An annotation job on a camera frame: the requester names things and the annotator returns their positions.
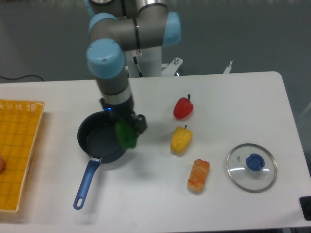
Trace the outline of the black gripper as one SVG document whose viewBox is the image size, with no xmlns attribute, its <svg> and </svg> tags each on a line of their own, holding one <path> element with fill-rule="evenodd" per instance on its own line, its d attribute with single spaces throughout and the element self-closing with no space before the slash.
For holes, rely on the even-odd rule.
<svg viewBox="0 0 311 233">
<path fill-rule="evenodd" d="M 145 116 L 141 114 L 136 115 L 134 112 L 134 101 L 132 96 L 120 104 L 109 104 L 104 97 L 100 98 L 99 102 L 103 109 L 102 116 L 109 118 L 111 122 L 124 120 L 133 128 L 136 136 L 140 136 L 147 129 Z"/>
</svg>

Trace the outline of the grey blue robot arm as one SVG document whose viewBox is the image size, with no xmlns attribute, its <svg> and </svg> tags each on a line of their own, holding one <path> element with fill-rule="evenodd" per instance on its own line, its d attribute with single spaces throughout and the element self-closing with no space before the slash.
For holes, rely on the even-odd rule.
<svg viewBox="0 0 311 233">
<path fill-rule="evenodd" d="M 139 136 L 147 123 L 134 112 L 125 54 L 179 43 L 180 17 L 169 11 L 164 0 L 87 0 L 85 5 L 92 16 L 86 61 L 103 96 L 102 105 L 110 107 L 112 117 L 124 120 Z"/>
</svg>

